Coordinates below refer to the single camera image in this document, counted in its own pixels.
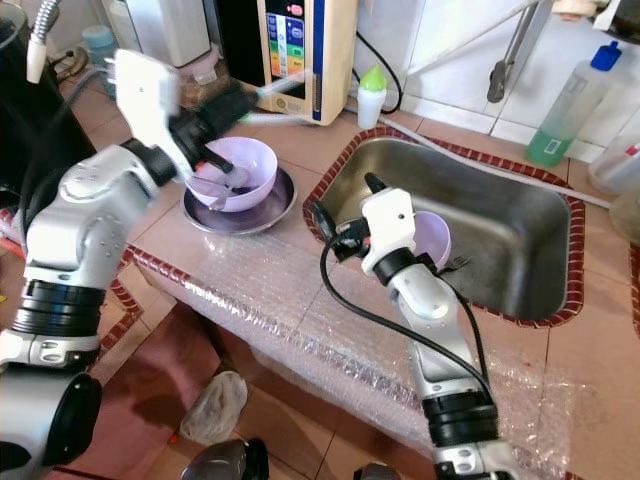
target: stainless steel sink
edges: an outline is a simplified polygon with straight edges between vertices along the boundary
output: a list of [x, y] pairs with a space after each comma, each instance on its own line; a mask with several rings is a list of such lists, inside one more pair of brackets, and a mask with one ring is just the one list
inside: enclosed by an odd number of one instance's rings
[[364, 174], [413, 196], [416, 210], [441, 215], [451, 258], [466, 266], [446, 275], [473, 302], [522, 320], [541, 320], [564, 304], [570, 210], [558, 194], [464, 166], [403, 140], [363, 142], [322, 197], [336, 223], [360, 216], [371, 194]]

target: red tile border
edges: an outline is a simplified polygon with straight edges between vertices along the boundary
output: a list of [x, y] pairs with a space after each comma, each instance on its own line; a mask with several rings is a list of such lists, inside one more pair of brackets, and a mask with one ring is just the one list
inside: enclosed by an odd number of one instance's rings
[[[118, 265], [118, 273], [122, 271], [124, 267], [133, 262], [133, 251], [131, 247], [127, 248], [122, 255], [122, 259], [120, 260], [120, 264]], [[140, 320], [142, 314], [144, 313], [143, 308], [136, 302], [136, 299], [133, 298], [131, 292], [126, 289], [126, 287], [122, 284], [120, 280], [116, 277], [113, 282], [111, 282], [111, 291], [115, 294], [115, 296], [120, 300], [120, 303], [125, 309], [124, 316], [120, 319], [118, 323], [116, 323], [109, 333], [107, 333], [104, 338], [100, 341], [100, 354], [98, 355], [98, 360], [100, 360], [105, 353], [113, 348], [113, 346], [120, 341], [120, 339], [124, 336], [125, 333], [129, 331], [129, 329]]]
[[640, 337], [640, 247], [629, 245], [631, 264], [631, 304], [633, 307], [633, 329]]
[[[338, 159], [334, 162], [334, 164], [329, 168], [327, 173], [322, 177], [318, 185], [313, 189], [313, 191], [309, 194], [309, 196], [305, 199], [302, 206], [302, 215], [304, 218], [307, 227], [311, 231], [311, 233], [316, 237], [316, 239], [322, 242], [322, 236], [320, 232], [316, 229], [313, 224], [312, 216], [311, 216], [311, 202], [314, 200], [320, 200], [324, 196], [325, 192], [331, 185], [331, 183], [335, 180], [340, 173], [340, 170], [344, 167], [344, 165], [349, 161], [351, 155], [355, 151], [355, 149], [365, 140], [369, 138], [377, 138], [377, 137], [394, 137], [400, 138], [402, 140], [406, 140], [408, 142], [417, 143], [412, 138], [407, 135], [395, 130], [391, 127], [377, 127], [372, 130], [367, 130], [359, 133], [354, 137], [351, 142], [347, 145], [344, 151], [340, 154]], [[456, 153], [458, 155], [464, 156], [470, 160], [474, 160], [476, 162], [485, 163], [488, 165], [493, 165], [496, 167], [500, 167], [505, 170], [510, 170], [512, 172], [516, 172], [522, 175], [526, 175], [529, 177], [537, 178], [538, 180], [542, 180], [546, 183], [552, 183], [554, 185], [559, 185], [565, 188], [571, 188], [571, 186], [557, 177], [553, 173], [547, 172], [546, 170], [541, 170], [539, 168], [535, 168], [530, 165], [522, 165], [517, 162], [513, 162], [511, 160], [507, 160], [506, 158], [496, 157], [493, 155], [488, 155], [486, 153], [478, 152], [476, 150], [470, 150], [465, 147], [461, 147], [459, 145], [454, 145], [448, 142], [443, 142], [441, 140], [433, 140], [437, 145], [446, 148], [447, 150]], [[565, 305], [549, 318], [545, 318], [542, 320], [522, 320], [514, 318], [510, 315], [503, 315], [495, 310], [485, 308], [482, 305], [476, 305], [477, 307], [483, 308], [484, 310], [493, 313], [496, 316], [499, 316], [509, 322], [515, 323], [516, 325], [523, 328], [551, 328], [557, 327], [564, 323], [567, 323], [571, 319], [573, 319], [582, 309], [583, 298], [584, 298], [584, 236], [585, 236], [585, 206], [581, 201], [571, 198], [564, 197], [569, 209], [571, 211], [570, 215], [570, 224], [569, 224], [569, 263], [568, 263], [568, 272], [567, 272], [567, 292], [572, 292], [571, 296], [567, 295], [567, 300], [565, 301]]]
[[583, 477], [579, 477], [575, 473], [566, 472], [564, 474], [564, 480], [585, 480]]
[[185, 283], [191, 280], [191, 275], [188, 273], [163, 262], [159, 258], [154, 257], [138, 247], [131, 245], [128, 250], [131, 251], [132, 261], [137, 265], [146, 267], [182, 287], [184, 287]]

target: black pot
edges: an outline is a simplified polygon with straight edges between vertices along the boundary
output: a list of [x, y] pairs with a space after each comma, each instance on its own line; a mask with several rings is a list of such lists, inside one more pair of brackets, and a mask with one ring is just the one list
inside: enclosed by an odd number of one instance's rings
[[[0, 2], [0, 208], [17, 204], [35, 146], [64, 101], [46, 69], [38, 85], [27, 82], [28, 35], [22, 9]], [[65, 170], [96, 153], [72, 113], [62, 120], [45, 151], [36, 184], [53, 170]], [[55, 183], [44, 192], [49, 201], [55, 196]]]

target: fork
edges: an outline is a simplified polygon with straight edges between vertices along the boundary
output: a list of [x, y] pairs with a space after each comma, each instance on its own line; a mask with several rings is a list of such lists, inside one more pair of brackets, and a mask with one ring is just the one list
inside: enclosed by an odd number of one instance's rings
[[447, 261], [447, 264], [438, 273], [443, 274], [455, 272], [469, 263], [471, 263], [471, 257], [469, 255], [458, 255], [457, 257]]

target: black cable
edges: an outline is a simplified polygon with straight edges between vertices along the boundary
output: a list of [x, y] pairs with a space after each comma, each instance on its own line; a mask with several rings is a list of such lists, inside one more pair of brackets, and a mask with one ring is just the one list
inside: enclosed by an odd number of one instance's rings
[[467, 318], [469, 319], [469, 323], [471, 324], [471, 330], [473, 330], [473, 339], [476, 343], [476, 350], [478, 352], [478, 361], [480, 362], [480, 372], [482, 373], [482, 376], [487, 381], [487, 383], [489, 383], [489, 369], [487, 368], [487, 360], [484, 356], [484, 346], [482, 345], [482, 336], [480, 335], [480, 328], [478, 328], [478, 322], [476, 321], [476, 317], [473, 314], [471, 307], [469, 307], [469, 302], [467, 301], [466, 298], [464, 298], [460, 294], [460, 292], [458, 292], [458, 290], [456, 290], [453, 286], [451, 286], [449, 282], [447, 282], [446, 280], [443, 280], [442, 278], [440, 279], [443, 282], [445, 282], [447, 285], [449, 285], [451, 290], [453, 290], [453, 293], [455, 293], [456, 298], [458, 299], [458, 302], [460, 302], [460, 305], [462, 305], [462, 308], [464, 308], [464, 311], [467, 314]]
[[[37, 175], [40, 172], [40, 163], [43, 158], [46, 158], [46, 153], [48, 152], [47, 144], [49, 140], [56, 133], [56, 130], [60, 126], [61, 121], [64, 119], [64, 116], [69, 113], [71, 107], [76, 102], [80, 93], [84, 88], [88, 85], [88, 83], [94, 79], [99, 74], [106, 73], [106, 70], [103, 68], [94, 68], [89, 73], [87, 73], [84, 77], [78, 81], [76, 86], [71, 91], [71, 95], [69, 98], [64, 101], [58, 111], [55, 113], [49, 125], [42, 133], [40, 140], [38, 141], [36, 147], [34, 148], [34, 153], [31, 157], [31, 161], [27, 167], [27, 171], [25, 172], [24, 180], [22, 181], [22, 187], [20, 189], [20, 200], [18, 204], [18, 208], [20, 210], [20, 223], [22, 228], [22, 249], [27, 254], [27, 230], [29, 229], [29, 225], [32, 220], [39, 212], [40, 206], [35, 206], [36, 208], [32, 208], [31, 201], [34, 195], [35, 190], [38, 188], [36, 183]], [[28, 210], [33, 210], [30, 215], [28, 215]]]
[[38, 207], [46, 205], [51, 201], [49, 198], [49, 192], [52, 188], [57, 187], [60, 183], [60, 179], [64, 175], [65, 168], [59, 167], [54, 169], [51, 173], [47, 174], [34, 189], [33, 195], [31, 195], [31, 201], [29, 202], [31, 208], [27, 211], [27, 225], [31, 225], [35, 216], [39, 213]]
[[393, 112], [397, 112], [398, 110], [400, 110], [400, 105], [402, 104], [402, 86], [400, 85], [400, 80], [398, 80], [398, 76], [396, 75], [396, 73], [393, 71], [393, 69], [391, 68], [391, 66], [389, 65], [389, 63], [387, 63], [387, 61], [385, 60], [385, 58], [380, 54], [380, 52], [378, 52], [373, 45], [371, 45], [366, 38], [364, 38], [362, 36], [362, 34], [360, 32], [358, 32], [356, 30], [356, 36], [360, 39], [360, 41], [362, 43], [364, 43], [366, 45], [366, 47], [371, 50], [371, 52], [378, 57], [378, 60], [380, 60], [382, 62], [382, 64], [385, 66], [385, 68], [387, 69], [387, 71], [391, 74], [391, 77], [393, 78], [393, 81], [396, 84], [396, 87], [398, 88], [398, 101], [396, 102], [396, 105], [391, 109], [391, 110], [382, 110], [382, 113], [384, 113], [385, 115], [389, 115], [390, 113]]
[[462, 308], [464, 309], [465, 313], [467, 314], [467, 318], [469, 319], [469, 324], [471, 325], [471, 329], [473, 330], [473, 338], [474, 338], [474, 341], [475, 341], [475, 344], [476, 344], [476, 351], [478, 352], [478, 358], [480, 360], [480, 371], [481, 371], [482, 376], [484, 377], [484, 379], [487, 381], [487, 383], [490, 383], [489, 382], [489, 370], [487, 369], [487, 361], [486, 361], [485, 355], [484, 355], [484, 346], [482, 345], [482, 336], [480, 335], [480, 329], [478, 328], [478, 322], [476, 322], [476, 317], [473, 314], [473, 311], [471, 310], [471, 308], [469, 307], [469, 302], [467, 301], [466, 298], [464, 298], [460, 294], [460, 292], [458, 290], [456, 290], [453, 287], [453, 285], [451, 285], [444, 278], [442, 278], [441, 273], [438, 272], [438, 269], [436, 268], [435, 264], [433, 263], [432, 258], [429, 256], [429, 254], [422, 253], [422, 254], [418, 255], [417, 260], [418, 260], [418, 262], [422, 263], [425, 267], [427, 267], [427, 269], [435, 277], [439, 278], [444, 283], [446, 283], [449, 286], [449, 288], [451, 288], [453, 293], [455, 294], [455, 296], [458, 299], [458, 302], [460, 303], [460, 305], [462, 305]]
[[467, 373], [473, 376], [473, 378], [477, 380], [477, 382], [482, 387], [482, 390], [484, 391], [487, 401], [490, 403], [493, 403], [493, 399], [491, 397], [491, 388], [489, 387], [489, 383], [485, 380], [482, 374], [480, 374], [480, 372], [478, 372], [472, 365], [465, 362], [458, 355], [446, 349], [442, 345], [439, 345], [433, 340], [429, 340], [428, 338], [420, 335], [419, 333], [414, 332], [410, 328], [394, 323], [390, 320], [387, 320], [384, 317], [381, 317], [379, 315], [376, 315], [375, 313], [365, 310], [364, 308], [354, 305], [353, 303], [345, 299], [342, 295], [340, 295], [340, 293], [338, 293], [338, 291], [335, 289], [335, 287], [331, 283], [331, 280], [329, 279], [329, 274], [327, 273], [327, 256], [329, 255], [329, 251], [331, 250], [331, 248], [334, 247], [340, 240], [341, 238], [339, 236], [331, 240], [331, 242], [329, 242], [324, 246], [324, 248], [322, 249], [322, 255], [320, 256], [320, 276], [322, 277], [322, 283], [324, 284], [329, 294], [347, 310], [350, 310], [353, 313], [363, 318], [366, 318], [367, 320], [377, 323], [382, 327], [393, 330], [394, 332], [399, 333], [400, 335], [404, 335], [405, 337], [413, 340], [414, 342], [418, 342], [424, 345], [425, 347], [430, 348], [431, 350], [434, 350], [435, 352], [439, 353], [440, 355], [447, 358], [448, 360], [456, 363], [461, 368], [466, 370]]

